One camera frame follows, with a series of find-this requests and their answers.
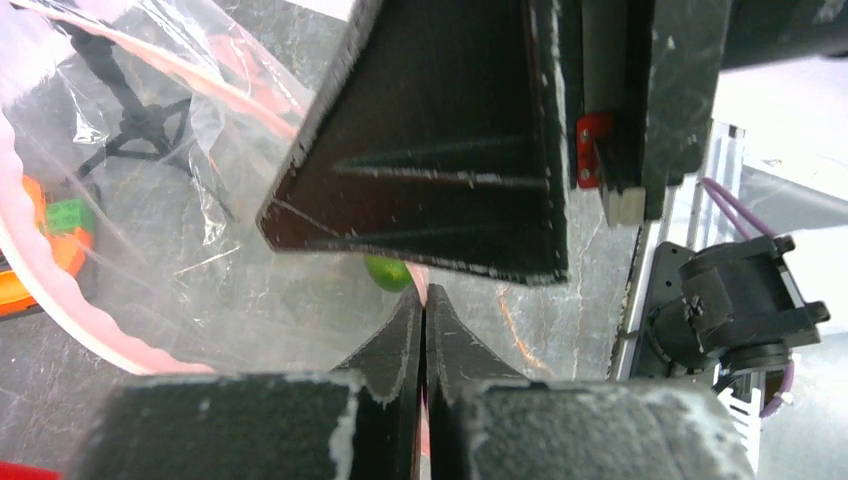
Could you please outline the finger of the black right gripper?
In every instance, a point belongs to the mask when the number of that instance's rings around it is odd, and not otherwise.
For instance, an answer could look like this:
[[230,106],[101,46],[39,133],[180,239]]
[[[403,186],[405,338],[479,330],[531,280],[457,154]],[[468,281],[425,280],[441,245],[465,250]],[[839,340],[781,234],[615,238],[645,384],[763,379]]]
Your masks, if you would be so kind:
[[584,111],[611,226],[662,217],[668,191],[702,165],[732,4],[585,1]]
[[277,252],[568,278],[534,1],[357,1],[257,216]]

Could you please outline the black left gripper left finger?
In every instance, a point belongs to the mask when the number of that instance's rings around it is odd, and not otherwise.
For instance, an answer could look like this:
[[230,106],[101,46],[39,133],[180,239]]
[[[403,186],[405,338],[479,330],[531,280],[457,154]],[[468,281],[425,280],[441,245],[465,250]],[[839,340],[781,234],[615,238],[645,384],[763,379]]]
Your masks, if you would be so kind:
[[415,479],[423,308],[415,288],[329,371],[147,376],[115,390],[73,479]]

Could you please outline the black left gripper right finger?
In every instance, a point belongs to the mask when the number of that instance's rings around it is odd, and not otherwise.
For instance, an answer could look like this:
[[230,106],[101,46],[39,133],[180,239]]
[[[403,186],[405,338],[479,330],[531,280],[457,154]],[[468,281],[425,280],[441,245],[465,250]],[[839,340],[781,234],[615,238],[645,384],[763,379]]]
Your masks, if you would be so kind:
[[436,479],[751,479],[742,438],[707,387],[533,381],[430,285],[424,310]]

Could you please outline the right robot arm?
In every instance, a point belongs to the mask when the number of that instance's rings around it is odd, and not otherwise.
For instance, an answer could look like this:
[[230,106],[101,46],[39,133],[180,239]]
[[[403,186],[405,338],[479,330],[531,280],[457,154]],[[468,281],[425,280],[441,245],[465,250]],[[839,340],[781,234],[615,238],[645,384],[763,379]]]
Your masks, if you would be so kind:
[[[845,53],[847,1],[354,1],[258,227],[278,252],[565,283],[570,193],[599,192],[611,227],[659,220],[702,165],[722,71]],[[677,253],[679,280],[648,287],[637,378],[718,364],[718,393],[820,341],[830,314],[796,296],[791,237],[758,228]],[[390,382],[392,399],[447,390],[459,366],[520,375],[471,343],[442,287],[424,289],[402,287],[339,369]]]

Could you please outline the clear dotted zip bag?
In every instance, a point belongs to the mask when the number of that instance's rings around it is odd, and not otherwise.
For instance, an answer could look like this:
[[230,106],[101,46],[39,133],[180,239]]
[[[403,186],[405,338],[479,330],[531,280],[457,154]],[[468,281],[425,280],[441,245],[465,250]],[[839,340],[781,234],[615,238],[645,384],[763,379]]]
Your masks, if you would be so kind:
[[39,300],[135,374],[327,369],[390,317],[359,254],[276,254],[255,218],[350,16],[348,1],[5,1],[1,196],[59,184],[118,133],[121,107],[56,20],[115,43],[144,104],[191,100],[196,173],[109,158],[88,176],[93,272]]

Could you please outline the yellow green toy mango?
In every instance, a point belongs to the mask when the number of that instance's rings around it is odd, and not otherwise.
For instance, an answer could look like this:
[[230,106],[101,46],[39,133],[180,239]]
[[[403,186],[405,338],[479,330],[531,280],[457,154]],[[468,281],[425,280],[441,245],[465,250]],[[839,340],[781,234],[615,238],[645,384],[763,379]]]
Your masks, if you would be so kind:
[[363,262],[371,280],[382,290],[398,293],[414,283],[408,267],[401,260],[365,255]]

